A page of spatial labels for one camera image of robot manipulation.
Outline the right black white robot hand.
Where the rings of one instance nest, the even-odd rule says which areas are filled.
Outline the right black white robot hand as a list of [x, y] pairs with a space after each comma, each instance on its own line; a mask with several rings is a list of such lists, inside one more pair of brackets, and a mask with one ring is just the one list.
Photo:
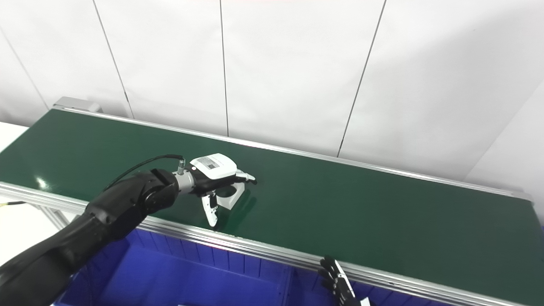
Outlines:
[[369, 298], [359, 300], [352, 289], [351, 283], [337, 260], [325, 255], [319, 261], [321, 285], [332, 292], [339, 306], [372, 306]]

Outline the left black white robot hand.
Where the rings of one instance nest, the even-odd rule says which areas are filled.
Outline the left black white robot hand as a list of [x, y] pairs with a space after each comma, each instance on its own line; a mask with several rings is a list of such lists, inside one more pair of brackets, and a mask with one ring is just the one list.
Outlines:
[[243, 172], [232, 159], [221, 153], [193, 159], [188, 172], [194, 182], [192, 194], [201, 198], [206, 219], [212, 228], [218, 223], [219, 207], [231, 210], [244, 193], [246, 184], [257, 184], [254, 176]]

